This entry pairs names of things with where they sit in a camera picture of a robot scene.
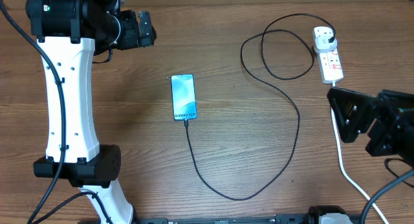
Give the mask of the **blue Galaxy smartphone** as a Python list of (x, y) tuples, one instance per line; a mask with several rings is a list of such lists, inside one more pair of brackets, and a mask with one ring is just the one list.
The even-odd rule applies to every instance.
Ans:
[(194, 76), (178, 74), (171, 77), (173, 118), (176, 121), (197, 118)]

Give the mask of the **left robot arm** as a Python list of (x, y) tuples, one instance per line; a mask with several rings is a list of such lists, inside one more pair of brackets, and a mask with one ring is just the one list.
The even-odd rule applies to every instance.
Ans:
[(27, 0), (31, 33), (47, 85), (49, 137), (33, 164), (37, 177), (66, 179), (87, 196), (100, 223), (138, 223), (118, 175), (117, 145), (100, 144), (93, 120), (94, 57), (154, 44), (148, 12), (121, 10), (121, 0)]

